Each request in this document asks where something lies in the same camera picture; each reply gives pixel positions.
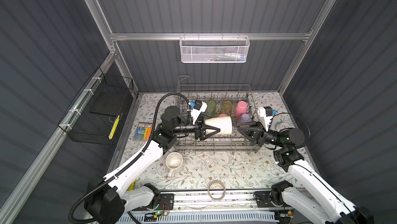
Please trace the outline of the purple cup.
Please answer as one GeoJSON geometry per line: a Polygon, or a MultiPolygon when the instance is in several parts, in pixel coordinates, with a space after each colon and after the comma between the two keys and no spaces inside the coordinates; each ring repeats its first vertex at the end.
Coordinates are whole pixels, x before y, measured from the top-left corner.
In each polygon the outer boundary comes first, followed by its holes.
{"type": "Polygon", "coordinates": [[[250,115],[247,114],[247,113],[243,113],[243,114],[238,118],[237,123],[238,123],[238,124],[244,124],[244,123],[249,123],[249,122],[251,122],[251,121],[252,121],[252,119],[251,119],[250,115]]]}

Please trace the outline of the beige cup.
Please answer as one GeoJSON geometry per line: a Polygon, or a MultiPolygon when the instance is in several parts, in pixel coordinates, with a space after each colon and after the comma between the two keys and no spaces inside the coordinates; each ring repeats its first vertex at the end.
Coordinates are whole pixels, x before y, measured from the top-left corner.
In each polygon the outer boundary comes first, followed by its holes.
{"type": "Polygon", "coordinates": [[[217,128],[220,128],[221,131],[216,135],[231,135],[233,131],[232,119],[230,116],[227,117],[217,117],[218,123],[217,128]]]}

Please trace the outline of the pink cup front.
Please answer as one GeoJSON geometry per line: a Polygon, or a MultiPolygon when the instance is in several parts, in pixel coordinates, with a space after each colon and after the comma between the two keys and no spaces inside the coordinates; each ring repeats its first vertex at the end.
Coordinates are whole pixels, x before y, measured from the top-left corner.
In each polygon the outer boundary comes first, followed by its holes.
{"type": "Polygon", "coordinates": [[[236,118],[240,118],[243,114],[247,113],[248,103],[245,101],[239,101],[236,105],[234,115],[236,118]]]}

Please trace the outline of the green glass tumbler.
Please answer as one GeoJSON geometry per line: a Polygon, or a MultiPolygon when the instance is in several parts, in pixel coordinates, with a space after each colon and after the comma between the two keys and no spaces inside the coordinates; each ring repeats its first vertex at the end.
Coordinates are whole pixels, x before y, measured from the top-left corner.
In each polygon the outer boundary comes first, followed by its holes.
{"type": "Polygon", "coordinates": [[[208,117],[213,118],[217,112],[217,102],[211,99],[208,100],[206,103],[207,103],[207,109],[205,113],[208,117]]]}

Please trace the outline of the yellow glass tumbler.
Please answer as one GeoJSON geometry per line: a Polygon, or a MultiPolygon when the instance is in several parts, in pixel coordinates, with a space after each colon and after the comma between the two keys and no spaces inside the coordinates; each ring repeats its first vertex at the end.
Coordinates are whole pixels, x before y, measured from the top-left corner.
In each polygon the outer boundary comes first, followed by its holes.
{"type": "Polygon", "coordinates": [[[233,113],[233,102],[231,100],[223,101],[220,109],[220,114],[231,116],[233,113]]]}

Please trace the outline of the white ceramic mug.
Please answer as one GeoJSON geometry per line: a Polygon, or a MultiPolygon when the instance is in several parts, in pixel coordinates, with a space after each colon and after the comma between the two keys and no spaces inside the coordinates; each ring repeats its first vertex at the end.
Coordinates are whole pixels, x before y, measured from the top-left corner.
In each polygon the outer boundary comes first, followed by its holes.
{"type": "Polygon", "coordinates": [[[166,159],[165,164],[168,169],[168,178],[172,178],[176,173],[182,171],[184,167],[183,156],[178,152],[170,153],[166,159]]]}

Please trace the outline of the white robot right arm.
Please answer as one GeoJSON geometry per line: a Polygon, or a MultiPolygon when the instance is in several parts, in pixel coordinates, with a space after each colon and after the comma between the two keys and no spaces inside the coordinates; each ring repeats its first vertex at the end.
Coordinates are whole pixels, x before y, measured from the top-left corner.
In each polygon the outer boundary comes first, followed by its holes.
{"type": "Polygon", "coordinates": [[[262,123],[238,125],[237,130],[249,141],[275,146],[274,158],[277,165],[289,173],[311,194],[303,195],[287,181],[271,187],[271,200],[279,205],[289,205],[314,224],[373,224],[374,215],[364,206],[358,207],[328,184],[299,153],[306,141],[305,134],[298,128],[281,132],[267,130],[262,123]]]}

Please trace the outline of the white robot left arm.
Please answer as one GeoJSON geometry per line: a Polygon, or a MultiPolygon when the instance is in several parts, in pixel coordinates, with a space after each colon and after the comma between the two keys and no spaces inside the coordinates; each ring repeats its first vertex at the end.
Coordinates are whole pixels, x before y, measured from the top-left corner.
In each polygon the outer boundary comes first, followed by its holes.
{"type": "Polygon", "coordinates": [[[155,186],[147,183],[139,189],[129,190],[138,176],[164,156],[183,135],[194,134],[195,139],[205,140],[218,134],[231,134],[233,126],[229,116],[207,118],[204,115],[205,103],[188,105],[186,118],[179,107],[166,108],[161,115],[161,124],[152,131],[142,149],[104,177],[94,177],[82,199],[85,210],[92,218],[78,220],[69,213],[70,222],[114,224],[129,211],[141,207],[156,209],[161,193],[155,186]]]}

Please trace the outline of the clear tape roll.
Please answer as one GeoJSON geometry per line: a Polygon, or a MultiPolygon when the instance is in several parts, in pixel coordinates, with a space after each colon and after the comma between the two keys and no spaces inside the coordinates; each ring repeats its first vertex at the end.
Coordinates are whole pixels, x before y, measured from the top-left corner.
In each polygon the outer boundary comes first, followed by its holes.
{"type": "Polygon", "coordinates": [[[213,201],[221,201],[226,196],[226,188],[221,181],[211,181],[207,188],[207,194],[213,201]]]}

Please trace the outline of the coloured marker pack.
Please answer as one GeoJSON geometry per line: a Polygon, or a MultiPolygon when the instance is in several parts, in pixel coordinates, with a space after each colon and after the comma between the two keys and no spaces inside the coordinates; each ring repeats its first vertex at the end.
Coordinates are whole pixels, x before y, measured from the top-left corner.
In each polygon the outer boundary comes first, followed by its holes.
{"type": "Polygon", "coordinates": [[[148,141],[152,131],[152,127],[152,123],[139,122],[134,133],[134,140],[148,141]]]}

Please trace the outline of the items in white basket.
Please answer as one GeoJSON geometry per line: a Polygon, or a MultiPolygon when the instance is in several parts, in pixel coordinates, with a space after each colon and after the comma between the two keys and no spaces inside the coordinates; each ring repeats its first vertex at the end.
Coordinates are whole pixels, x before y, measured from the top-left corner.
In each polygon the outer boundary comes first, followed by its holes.
{"type": "Polygon", "coordinates": [[[240,53],[216,54],[204,59],[207,62],[215,63],[245,63],[246,55],[240,53]]]}

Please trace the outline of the yellow marker on table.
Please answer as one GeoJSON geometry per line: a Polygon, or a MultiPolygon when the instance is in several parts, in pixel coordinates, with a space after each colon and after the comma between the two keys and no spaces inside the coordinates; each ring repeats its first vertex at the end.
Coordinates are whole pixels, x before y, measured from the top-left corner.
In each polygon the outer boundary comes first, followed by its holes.
{"type": "Polygon", "coordinates": [[[128,191],[134,190],[134,189],[135,189],[135,184],[136,184],[136,180],[134,180],[134,181],[130,184],[130,186],[128,187],[128,191]]]}

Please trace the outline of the yellow marker in basket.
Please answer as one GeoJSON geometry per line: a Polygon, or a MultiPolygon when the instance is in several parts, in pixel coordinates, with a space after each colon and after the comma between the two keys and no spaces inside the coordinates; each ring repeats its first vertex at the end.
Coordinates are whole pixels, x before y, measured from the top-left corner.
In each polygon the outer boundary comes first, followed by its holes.
{"type": "Polygon", "coordinates": [[[118,115],[118,116],[115,118],[114,122],[113,122],[112,128],[111,128],[110,133],[109,133],[109,135],[108,135],[108,139],[109,139],[109,140],[112,140],[113,137],[114,137],[114,134],[115,134],[115,132],[116,132],[116,130],[117,130],[118,123],[119,123],[119,121],[120,121],[120,117],[121,117],[121,116],[118,115]]]}

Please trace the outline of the white mesh wall basket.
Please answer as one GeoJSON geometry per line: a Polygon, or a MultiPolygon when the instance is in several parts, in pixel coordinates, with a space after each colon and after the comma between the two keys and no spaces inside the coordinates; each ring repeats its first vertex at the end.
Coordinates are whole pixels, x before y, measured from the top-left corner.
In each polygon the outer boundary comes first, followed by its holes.
{"type": "Polygon", "coordinates": [[[204,59],[226,53],[245,54],[247,61],[250,40],[247,36],[182,36],[179,47],[183,63],[215,63],[204,59]]]}

